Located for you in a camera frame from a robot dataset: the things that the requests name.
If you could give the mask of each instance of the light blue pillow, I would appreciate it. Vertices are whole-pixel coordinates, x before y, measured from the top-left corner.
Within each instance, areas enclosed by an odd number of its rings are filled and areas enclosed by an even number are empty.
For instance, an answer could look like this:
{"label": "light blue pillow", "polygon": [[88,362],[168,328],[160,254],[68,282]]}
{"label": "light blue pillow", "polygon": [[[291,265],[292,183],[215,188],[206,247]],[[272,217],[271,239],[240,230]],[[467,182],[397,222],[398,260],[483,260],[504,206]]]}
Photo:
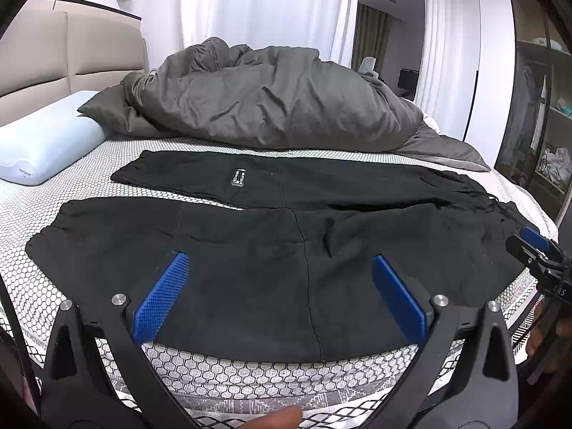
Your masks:
{"label": "light blue pillow", "polygon": [[76,92],[0,127],[0,178],[41,184],[102,143],[104,129],[77,112],[96,93]]}

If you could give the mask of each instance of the white mesh-patterned bedsheet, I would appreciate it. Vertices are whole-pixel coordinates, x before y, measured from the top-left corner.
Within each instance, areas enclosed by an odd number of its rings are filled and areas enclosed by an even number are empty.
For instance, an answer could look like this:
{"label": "white mesh-patterned bedsheet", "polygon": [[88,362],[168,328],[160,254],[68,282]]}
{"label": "white mesh-patterned bedsheet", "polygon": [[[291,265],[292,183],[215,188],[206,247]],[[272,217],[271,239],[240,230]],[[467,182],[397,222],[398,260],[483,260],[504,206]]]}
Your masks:
{"label": "white mesh-patterned bedsheet", "polygon": [[[65,298],[28,258],[24,248],[28,239],[55,218],[62,203],[71,199],[111,196],[150,196],[216,204],[201,198],[183,197],[169,192],[114,183],[109,176],[136,159],[142,150],[184,150],[249,153],[262,156],[316,157],[419,164],[438,170],[464,173],[479,182],[501,201],[513,201],[519,211],[540,232],[557,239],[554,223],[528,193],[510,183],[496,171],[476,173],[440,166],[393,154],[333,152],[327,150],[290,150],[261,152],[220,146],[192,138],[134,139],[119,136],[107,140],[90,154],[49,181],[25,187],[0,181],[0,273],[10,292],[24,329],[29,349],[36,361],[45,356],[56,310]],[[534,290],[534,279],[525,270],[498,298],[509,320]],[[0,309],[0,324],[6,326]],[[99,340],[104,364],[117,390],[127,391],[105,341]],[[443,374],[454,367],[461,345],[455,343]],[[221,419],[223,415],[267,413],[284,404],[301,405],[309,419],[304,425],[324,421],[349,421],[371,409],[379,400],[372,395],[391,388],[415,354],[415,346],[366,357],[348,357],[334,363],[245,363],[180,351],[160,344],[145,344],[145,352],[168,388],[195,415]],[[346,408],[362,409],[345,411]],[[328,419],[332,414],[338,419]]]}

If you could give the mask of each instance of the gray duvet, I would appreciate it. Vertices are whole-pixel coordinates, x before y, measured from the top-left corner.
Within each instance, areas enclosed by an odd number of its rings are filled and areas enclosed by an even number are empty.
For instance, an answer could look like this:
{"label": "gray duvet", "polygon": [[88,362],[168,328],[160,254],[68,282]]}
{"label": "gray duvet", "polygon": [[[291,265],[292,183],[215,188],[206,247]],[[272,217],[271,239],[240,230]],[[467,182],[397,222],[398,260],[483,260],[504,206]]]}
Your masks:
{"label": "gray duvet", "polygon": [[169,56],[152,74],[129,73],[78,111],[137,137],[188,135],[259,149],[393,152],[470,170],[488,167],[470,145],[440,136],[383,82],[313,48],[210,38]]}

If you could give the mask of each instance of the beige upholstered headboard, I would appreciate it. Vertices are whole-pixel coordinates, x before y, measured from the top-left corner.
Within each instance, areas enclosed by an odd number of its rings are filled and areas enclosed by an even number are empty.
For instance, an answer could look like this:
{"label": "beige upholstered headboard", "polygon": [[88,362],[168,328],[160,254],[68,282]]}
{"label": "beige upholstered headboard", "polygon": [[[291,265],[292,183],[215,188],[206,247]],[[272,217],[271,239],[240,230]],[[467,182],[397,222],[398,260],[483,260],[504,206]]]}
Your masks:
{"label": "beige upholstered headboard", "polygon": [[79,90],[147,72],[141,21],[60,0],[28,0],[0,39],[0,126]]}

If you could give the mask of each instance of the human hand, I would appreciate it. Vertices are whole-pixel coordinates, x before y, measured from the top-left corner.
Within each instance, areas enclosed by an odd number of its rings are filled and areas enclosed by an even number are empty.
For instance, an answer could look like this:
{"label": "human hand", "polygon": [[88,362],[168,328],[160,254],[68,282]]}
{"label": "human hand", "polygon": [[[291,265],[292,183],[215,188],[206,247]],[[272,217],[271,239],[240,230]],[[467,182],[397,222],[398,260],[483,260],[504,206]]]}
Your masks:
{"label": "human hand", "polygon": [[296,429],[302,422],[302,410],[299,407],[285,407],[268,415],[252,419],[241,429]]}
{"label": "human hand", "polygon": [[[543,311],[544,311],[544,300],[542,300],[534,310],[534,319],[538,318]],[[556,325],[556,334],[559,337],[572,339],[572,317],[560,319],[558,321]],[[528,338],[528,341],[526,343],[526,354],[529,357],[536,353],[538,348],[541,346],[543,339],[544,337],[542,336],[540,327],[537,324],[536,327],[530,332],[530,337]],[[546,367],[546,372],[552,373],[557,371],[562,365],[562,360],[567,354],[569,349],[570,349],[570,342],[568,342],[567,346],[562,347],[562,350],[558,354],[558,356],[548,364],[548,366]]]}

